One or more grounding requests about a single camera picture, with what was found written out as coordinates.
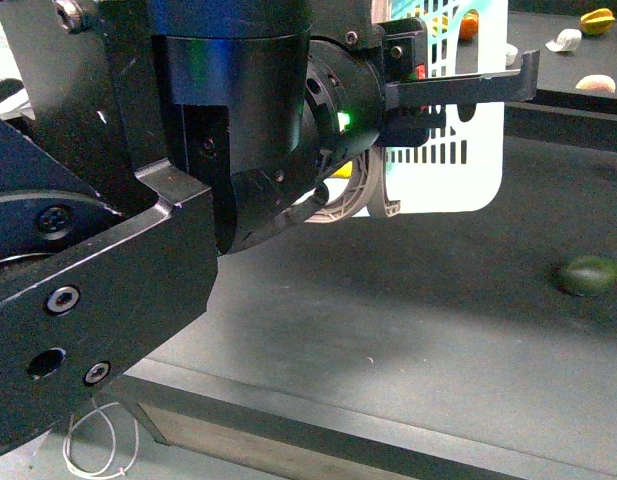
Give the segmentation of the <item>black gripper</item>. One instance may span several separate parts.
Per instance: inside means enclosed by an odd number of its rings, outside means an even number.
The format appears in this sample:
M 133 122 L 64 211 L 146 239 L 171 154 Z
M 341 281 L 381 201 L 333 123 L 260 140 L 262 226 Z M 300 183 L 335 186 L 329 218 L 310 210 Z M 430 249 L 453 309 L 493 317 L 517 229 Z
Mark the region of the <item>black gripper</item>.
M 518 70 L 429 78 L 428 32 L 419 17 L 378 23 L 382 40 L 385 86 L 384 125 L 380 147 L 419 147 L 433 129 L 444 128 L 445 108 L 461 105 L 531 100 L 537 92 L 540 52 L 520 56 Z

